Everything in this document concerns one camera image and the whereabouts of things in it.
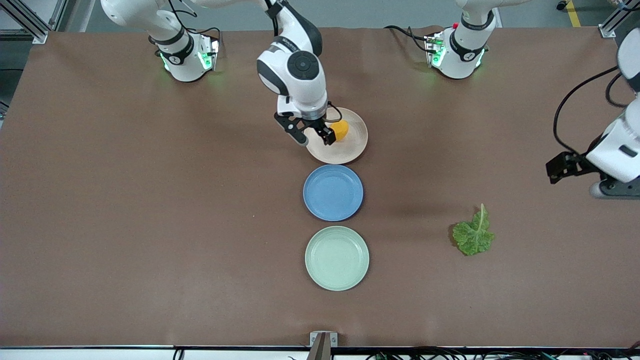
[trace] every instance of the table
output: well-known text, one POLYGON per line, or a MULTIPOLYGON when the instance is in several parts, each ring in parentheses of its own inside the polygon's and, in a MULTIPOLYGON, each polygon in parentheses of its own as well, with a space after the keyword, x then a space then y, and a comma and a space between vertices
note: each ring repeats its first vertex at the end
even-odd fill
MULTIPOLYGON (((637 202, 548 183, 552 116, 615 64, 595 28, 497 29, 468 79, 410 39, 322 29, 330 100, 369 144, 350 164, 371 265, 314 284, 303 253, 332 225, 304 207, 320 165, 272 115, 263 32, 225 33, 219 72, 178 83, 142 33, 51 33, 0 131, 0 345, 626 347, 637 340, 637 202), (484 203, 496 240, 465 257, 451 227, 484 203)), ((618 114, 602 78, 563 110, 579 149, 618 114)), ((614 96, 629 101, 622 82, 614 96)))

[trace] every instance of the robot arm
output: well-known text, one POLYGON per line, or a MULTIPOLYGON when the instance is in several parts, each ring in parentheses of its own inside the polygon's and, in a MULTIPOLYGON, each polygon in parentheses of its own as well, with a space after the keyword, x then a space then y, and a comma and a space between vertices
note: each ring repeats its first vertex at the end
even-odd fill
MULTIPOLYGON (((219 8, 238 0, 193 0, 197 5, 219 8)), ((327 94, 324 70, 318 56, 322 36, 309 20, 286 0, 254 0, 267 16, 277 19, 282 32, 273 38, 257 60, 258 76, 278 94, 274 118, 294 140, 306 146, 304 129, 311 127, 327 145, 335 134, 324 123, 327 94)))
MULTIPOLYGON (((627 83, 640 91, 640 28, 625 37, 618 50, 618 68, 627 83)), ((640 199, 640 99, 636 97, 585 154, 562 152, 547 163, 552 184, 568 176, 600 173, 591 187, 594 197, 640 199)))
POLYGON ((217 42, 189 33, 173 12, 161 10, 167 0, 100 0, 116 24, 146 30, 158 46, 164 67, 179 81, 195 81, 213 68, 217 42))
POLYGON ((457 28, 448 28, 434 34, 427 48, 429 64, 453 79, 471 75, 484 54, 486 41, 496 27, 494 8, 526 3, 530 0, 455 0, 462 9, 462 19, 457 28))
POLYGON ((530 0, 455 0, 456 5, 462 9, 462 19, 469 24, 483 25, 487 22, 489 12, 494 8, 513 6, 526 3, 530 0))

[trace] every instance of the yellow floor tape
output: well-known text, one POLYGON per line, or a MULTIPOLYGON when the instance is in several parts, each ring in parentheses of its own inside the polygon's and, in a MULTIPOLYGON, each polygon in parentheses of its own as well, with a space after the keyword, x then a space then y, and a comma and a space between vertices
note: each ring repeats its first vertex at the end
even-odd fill
POLYGON ((579 28, 582 26, 580 25, 580 19, 578 19, 578 13, 575 11, 575 7, 573 6, 573 1, 569 1, 569 3, 566 5, 566 12, 567 14, 569 14, 571 25, 574 28, 579 28))

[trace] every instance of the lettuce leaf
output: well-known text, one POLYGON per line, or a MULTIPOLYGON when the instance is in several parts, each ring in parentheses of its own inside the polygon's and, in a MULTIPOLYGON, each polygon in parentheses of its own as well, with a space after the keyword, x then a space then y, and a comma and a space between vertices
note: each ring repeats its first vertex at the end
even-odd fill
POLYGON ((484 204, 480 205, 480 211, 473 220, 459 222, 453 227, 453 239, 464 255, 471 256, 489 250, 494 238, 495 234, 489 232, 489 212, 484 204))

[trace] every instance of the gray floor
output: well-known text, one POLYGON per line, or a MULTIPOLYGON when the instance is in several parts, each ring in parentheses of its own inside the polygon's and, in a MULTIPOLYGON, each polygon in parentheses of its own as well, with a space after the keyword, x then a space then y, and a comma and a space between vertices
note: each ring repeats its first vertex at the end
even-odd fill
MULTIPOLYGON (((176 8, 185 8, 172 0, 176 8)), ((614 8, 606 0, 574 0, 582 26, 596 26, 614 8)), ((291 0, 296 9, 317 26, 343 28, 382 28, 386 25, 419 28, 428 25, 450 26, 459 21, 460 9, 453 0, 291 0)), ((532 0, 519 6, 500 9, 504 27, 570 27, 566 12, 556 10, 557 0, 532 0)), ((180 14, 185 25, 194 28, 217 26, 223 31, 266 30, 271 22, 260 7, 241 1, 226 8, 205 9, 192 6, 197 18, 180 14)), ((67 31, 110 32, 136 31, 111 22, 102 11, 100 0, 77 0, 70 9, 67 31)), ((618 31, 621 39, 628 29, 640 26, 640 12, 626 21, 618 31)), ((0 69, 23 68, 30 42, 0 41, 0 69)), ((0 71, 0 101, 9 103, 20 78, 20 72, 0 71)))

